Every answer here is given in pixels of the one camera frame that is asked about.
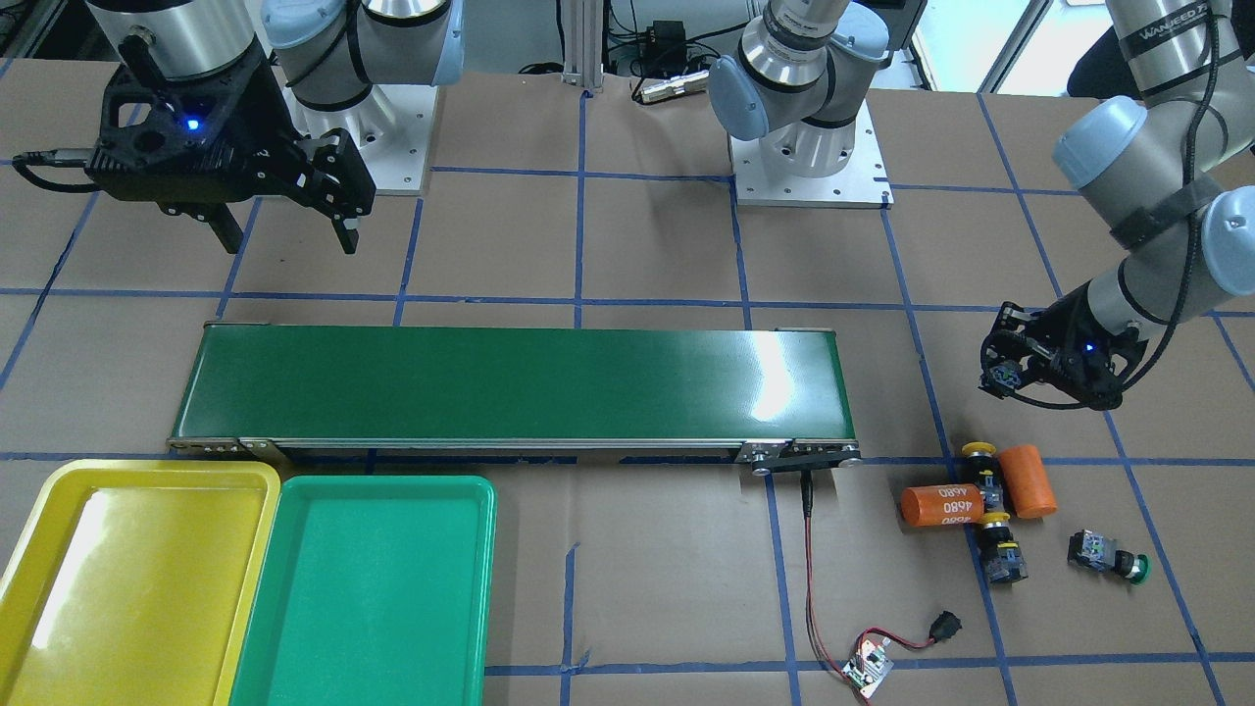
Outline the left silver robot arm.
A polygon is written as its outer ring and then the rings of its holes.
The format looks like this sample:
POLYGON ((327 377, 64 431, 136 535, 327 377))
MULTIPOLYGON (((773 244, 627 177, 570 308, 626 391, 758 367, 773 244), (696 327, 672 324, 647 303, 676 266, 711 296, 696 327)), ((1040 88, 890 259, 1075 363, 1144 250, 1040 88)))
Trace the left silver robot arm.
MULTIPOLYGON (((1103 100, 1053 161, 1124 260, 1040 312, 1001 305, 979 354, 981 390, 1022 401, 1048 384, 1071 408, 1112 410, 1188 319, 1252 293, 1252 187, 1210 171, 1252 144, 1252 73, 1229 1, 1112 1, 1140 95, 1103 100)), ((771 1, 709 71, 730 138, 772 145, 801 177, 845 166, 875 71, 882 18, 852 1, 771 1)))

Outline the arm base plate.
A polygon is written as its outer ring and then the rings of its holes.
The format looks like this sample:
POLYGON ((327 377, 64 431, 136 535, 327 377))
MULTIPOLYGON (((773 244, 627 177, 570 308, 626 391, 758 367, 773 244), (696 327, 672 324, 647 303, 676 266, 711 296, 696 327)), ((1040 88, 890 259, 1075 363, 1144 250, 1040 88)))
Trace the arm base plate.
POLYGON ((758 140, 730 137, 728 148, 739 204, 884 209, 895 202, 866 102, 852 124, 798 122, 758 140))
POLYGON ((300 132, 320 137, 340 125, 351 134, 379 196, 425 192, 427 157, 442 94, 438 87, 376 85, 361 103, 343 112, 315 112, 290 89, 282 94, 300 132))

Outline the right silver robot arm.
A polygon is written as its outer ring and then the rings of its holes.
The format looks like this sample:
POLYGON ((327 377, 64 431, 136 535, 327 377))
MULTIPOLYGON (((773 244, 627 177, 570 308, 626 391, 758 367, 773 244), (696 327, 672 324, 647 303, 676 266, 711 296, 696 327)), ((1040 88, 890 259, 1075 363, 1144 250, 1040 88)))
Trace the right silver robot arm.
POLYGON ((456 83, 458 1, 90 1, 120 54, 84 173, 108 196, 203 221, 228 253, 231 204, 279 196, 355 253, 376 181, 364 148, 397 122, 387 85, 456 83))

